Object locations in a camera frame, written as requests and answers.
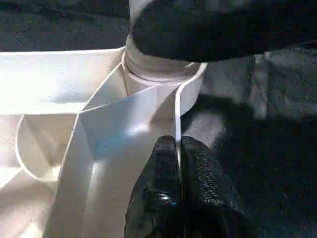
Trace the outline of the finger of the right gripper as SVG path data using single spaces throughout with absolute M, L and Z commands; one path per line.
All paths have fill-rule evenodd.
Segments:
M 155 0 L 131 28 L 146 55 L 212 62 L 317 38 L 314 0 Z

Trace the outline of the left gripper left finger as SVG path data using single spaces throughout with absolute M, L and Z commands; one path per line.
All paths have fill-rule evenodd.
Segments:
M 127 238 L 183 236 L 182 188 L 175 140 L 161 136 L 140 173 L 125 215 Z

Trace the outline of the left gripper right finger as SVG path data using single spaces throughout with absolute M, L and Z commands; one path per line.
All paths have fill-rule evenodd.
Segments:
M 185 231 L 188 238 L 249 238 L 251 221 L 231 179 L 211 150 L 185 136 L 181 141 Z

